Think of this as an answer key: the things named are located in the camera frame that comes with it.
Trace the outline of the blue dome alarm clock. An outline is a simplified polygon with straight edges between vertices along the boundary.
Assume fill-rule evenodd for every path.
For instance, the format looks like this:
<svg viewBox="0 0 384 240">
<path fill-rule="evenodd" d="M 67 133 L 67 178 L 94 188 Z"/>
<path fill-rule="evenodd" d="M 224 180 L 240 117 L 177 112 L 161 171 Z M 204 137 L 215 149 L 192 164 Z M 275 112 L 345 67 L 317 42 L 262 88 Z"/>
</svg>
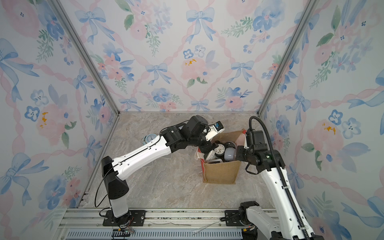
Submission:
<svg viewBox="0 0 384 240">
<path fill-rule="evenodd" d="M 225 162 L 232 162 L 236 159 L 237 150 L 232 147 L 225 149 L 224 160 Z"/>
</svg>

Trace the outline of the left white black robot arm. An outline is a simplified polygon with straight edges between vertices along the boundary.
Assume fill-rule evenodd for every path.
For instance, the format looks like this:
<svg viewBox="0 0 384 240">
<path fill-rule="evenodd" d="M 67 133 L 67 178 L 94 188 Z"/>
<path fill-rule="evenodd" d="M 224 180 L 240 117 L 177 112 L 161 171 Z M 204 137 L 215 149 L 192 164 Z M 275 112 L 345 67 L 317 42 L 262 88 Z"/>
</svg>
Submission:
<svg viewBox="0 0 384 240">
<path fill-rule="evenodd" d="M 215 144 L 212 139 L 224 131 L 223 124 L 218 121 L 209 124 L 199 115 L 188 121 L 166 127 L 149 143 L 140 148 L 112 159 L 102 159 L 103 183 L 115 218 L 129 214 L 126 197 L 129 192 L 127 178 L 147 164 L 166 155 L 183 150 L 186 147 L 198 147 L 202 153 L 210 153 Z"/>
</svg>

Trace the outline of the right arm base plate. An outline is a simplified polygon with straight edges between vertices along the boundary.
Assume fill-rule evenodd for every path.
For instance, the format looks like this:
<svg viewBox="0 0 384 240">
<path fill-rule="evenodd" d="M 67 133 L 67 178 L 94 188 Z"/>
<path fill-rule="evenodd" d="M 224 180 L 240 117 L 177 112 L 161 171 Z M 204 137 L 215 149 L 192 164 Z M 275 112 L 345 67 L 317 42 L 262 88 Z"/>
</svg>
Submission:
<svg viewBox="0 0 384 240">
<path fill-rule="evenodd" d="M 224 222 L 227 227 L 245 227 L 250 223 L 244 211 L 225 210 L 224 213 Z"/>
</svg>

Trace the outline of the black twin-bell alarm clock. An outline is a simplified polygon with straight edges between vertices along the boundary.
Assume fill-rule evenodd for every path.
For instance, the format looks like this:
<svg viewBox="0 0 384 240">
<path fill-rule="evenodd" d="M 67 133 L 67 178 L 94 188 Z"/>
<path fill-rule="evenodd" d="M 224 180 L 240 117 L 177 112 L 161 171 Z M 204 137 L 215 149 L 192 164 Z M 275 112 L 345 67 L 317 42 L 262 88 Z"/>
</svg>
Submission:
<svg viewBox="0 0 384 240">
<path fill-rule="evenodd" d="M 214 149 L 215 156 L 219 158 L 224 156 L 225 150 L 227 148 L 234 148 L 234 149 L 237 148 L 237 145 L 234 142 L 221 143 L 220 141 L 216 141 L 215 144 L 216 144 L 216 148 Z"/>
</svg>

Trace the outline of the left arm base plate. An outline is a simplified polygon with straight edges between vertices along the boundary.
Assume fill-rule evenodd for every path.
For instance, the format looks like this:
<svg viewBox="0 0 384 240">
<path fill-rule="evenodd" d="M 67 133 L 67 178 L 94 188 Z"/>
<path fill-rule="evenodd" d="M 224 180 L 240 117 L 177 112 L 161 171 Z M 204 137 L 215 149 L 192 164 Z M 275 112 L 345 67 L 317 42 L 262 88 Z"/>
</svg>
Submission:
<svg viewBox="0 0 384 240">
<path fill-rule="evenodd" d="M 129 210 L 125 215 L 116 218 L 112 210 L 104 216 L 104 227 L 142 227 L 146 216 L 145 210 Z"/>
</svg>

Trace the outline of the small white digital clock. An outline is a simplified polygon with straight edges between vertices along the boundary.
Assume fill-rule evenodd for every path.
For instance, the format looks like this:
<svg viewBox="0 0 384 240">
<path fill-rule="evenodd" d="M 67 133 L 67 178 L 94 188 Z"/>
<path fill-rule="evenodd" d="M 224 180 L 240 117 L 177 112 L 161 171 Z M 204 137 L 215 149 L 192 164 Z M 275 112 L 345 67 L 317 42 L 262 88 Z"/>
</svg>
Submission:
<svg viewBox="0 0 384 240">
<path fill-rule="evenodd" d="M 204 161 L 205 163 L 215 160 L 216 159 L 216 153 L 214 150 L 210 151 L 209 153 L 204 154 Z"/>
</svg>

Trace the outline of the blue twin-bell clock beige base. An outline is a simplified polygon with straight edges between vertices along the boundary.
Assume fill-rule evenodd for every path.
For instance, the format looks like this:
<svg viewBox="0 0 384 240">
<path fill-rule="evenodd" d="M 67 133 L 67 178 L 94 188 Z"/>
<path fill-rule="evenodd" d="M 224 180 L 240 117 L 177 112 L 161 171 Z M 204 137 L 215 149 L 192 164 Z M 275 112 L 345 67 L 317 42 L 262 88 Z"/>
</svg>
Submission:
<svg viewBox="0 0 384 240">
<path fill-rule="evenodd" d="M 150 142 L 153 141 L 157 136 L 158 136 L 158 135 L 156 135 L 156 134 L 148 134 L 148 135 L 144 136 L 144 137 L 142 138 L 142 141 L 141 141 L 142 145 L 146 145 L 146 144 L 150 143 Z"/>
</svg>

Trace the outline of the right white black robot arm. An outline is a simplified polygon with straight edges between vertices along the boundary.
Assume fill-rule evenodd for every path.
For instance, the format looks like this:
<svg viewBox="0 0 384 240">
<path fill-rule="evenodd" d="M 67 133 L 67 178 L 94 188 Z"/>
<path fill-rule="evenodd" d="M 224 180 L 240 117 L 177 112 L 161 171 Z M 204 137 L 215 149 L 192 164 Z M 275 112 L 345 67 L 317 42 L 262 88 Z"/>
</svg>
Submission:
<svg viewBox="0 0 384 240">
<path fill-rule="evenodd" d="M 277 150 L 269 149 L 262 131 L 247 130 L 245 143 L 238 146 L 237 159 L 255 166 L 274 203 L 278 220 L 270 217 L 258 203 L 241 203 L 239 218 L 253 225 L 269 240 L 322 240 L 304 216 L 288 180 L 286 165 Z"/>
</svg>

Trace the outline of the white digital clock front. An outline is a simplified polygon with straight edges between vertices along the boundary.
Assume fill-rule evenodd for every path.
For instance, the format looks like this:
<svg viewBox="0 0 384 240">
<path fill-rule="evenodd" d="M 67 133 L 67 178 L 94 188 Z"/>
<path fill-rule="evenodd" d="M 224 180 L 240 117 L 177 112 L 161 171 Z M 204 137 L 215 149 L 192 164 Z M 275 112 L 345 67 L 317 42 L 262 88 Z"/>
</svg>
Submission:
<svg viewBox="0 0 384 240">
<path fill-rule="evenodd" d="M 206 161 L 206 164 L 219 164 L 219 163 L 223 163 L 223 160 L 221 160 L 221 159 L 214 159 L 214 160 Z"/>
</svg>

